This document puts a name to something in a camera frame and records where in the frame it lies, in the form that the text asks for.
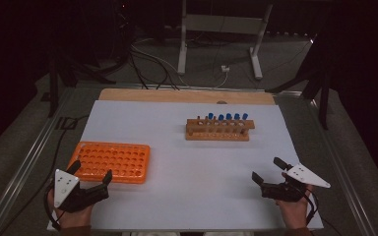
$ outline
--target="dark background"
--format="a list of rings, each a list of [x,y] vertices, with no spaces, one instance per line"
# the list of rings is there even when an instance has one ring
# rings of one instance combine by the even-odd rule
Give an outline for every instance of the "dark background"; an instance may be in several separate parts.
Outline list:
[[[244,1],[250,7],[220,1],[213,14],[262,14],[256,11],[263,9],[261,1]],[[188,12],[208,14],[210,5],[188,1]],[[110,51],[119,40],[115,31],[120,24],[112,23],[114,16],[121,14],[125,23],[162,41],[170,36],[164,26],[179,26],[180,13],[180,1],[173,0],[100,0],[97,5],[90,0],[1,0],[0,135],[35,96],[34,82],[48,73],[52,45],[60,45],[81,63],[97,65],[99,58],[123,53],[120,46]],[[330,88],[339,93],[378,166],[378,1],[284,1],[275,5],[267,30],[271,35],[318,34],[298,74],[329,66]]]

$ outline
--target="metal stand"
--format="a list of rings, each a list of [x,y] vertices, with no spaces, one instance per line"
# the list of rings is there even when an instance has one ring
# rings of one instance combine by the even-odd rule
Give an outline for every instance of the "metal stand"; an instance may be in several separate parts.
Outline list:
[[[328,108],[328,95],[330,88],[330,75],[328,71],[321,69],[313,69],[300,76],[296,76],[294,79],[276,87],[266,89],[265,92],[279,93],[285,89],[288,89],[300,82],[309,81],[305,89],[302,92],[302,97],[305,99],[314,99],[319,90],[321,90],[321,100],[318,118],[324,129],[328,130],[327,126],[327,108]]]
[[[182,28],[180,39],[180,53],[179,63],[177,66],[177,73],[179,75],[185,74],[186,67],[186,31],[200,30],[200,31],[217,31],[217,32],[234,32],[257,34],[257,41],[254,47],[250,48],[250,58],[254,70],[254,77],[262,79],[262,70],[260,68],[257,53],[262,43],[263,35],[266,31],[266,26],[272,12],[272,4],[267,5],[266,12],[263,19],[256,18],[237,18],[225,16],[207,16],[207,15],[192,15],[186,13],[186,0],[183,0],[182,6]]]

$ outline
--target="white paper sheet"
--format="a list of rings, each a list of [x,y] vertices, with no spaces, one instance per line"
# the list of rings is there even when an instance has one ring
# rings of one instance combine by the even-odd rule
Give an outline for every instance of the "white paper sheet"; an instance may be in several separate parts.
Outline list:
[[[187,119],[247,113],[249,142],[186,141]],[[94,208],[93,229],[234,231],[284,228],[279,208],[261,197],[252,171],[267,183],[284,180],[273,164],[299,162],[276,105],[96,101],[82,141],[151,147],[145,184],[109,186]],[[308,225],[322,228],[317,214]]]

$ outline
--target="table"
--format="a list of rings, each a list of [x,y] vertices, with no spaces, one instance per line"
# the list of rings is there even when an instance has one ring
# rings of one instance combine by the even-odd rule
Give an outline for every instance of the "table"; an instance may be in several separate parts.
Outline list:
[[[256,123],[250,141],[185,141],[186,119],[208,112],[247,112]],[[251,180],[252,171],[269,183],[283,180],[274,156],[298,162],[284,118],[269,94],[109,88],[95,102],[81,140],[146,144],[152,149],[146,183],[111,183],[109,199],[94,207],[95,230],[284,228],[279,208],[261,198]],[[309,227],[323,227],[319,214]]]

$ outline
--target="white triangular marker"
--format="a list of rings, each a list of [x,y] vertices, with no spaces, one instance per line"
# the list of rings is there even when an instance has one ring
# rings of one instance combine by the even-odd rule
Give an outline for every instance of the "white triangular marker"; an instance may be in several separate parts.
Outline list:
[[[331,187],[328,182],[321,179],[321,177],[314,174],[314,172],[312,172],[302,164],[297,164],[290,168],[287,171],[287,175],[304,184],[310,184],[324,188]]]
[[[57,169],[54,179],[54,206],[60,207],[77,184],[78,177]]]

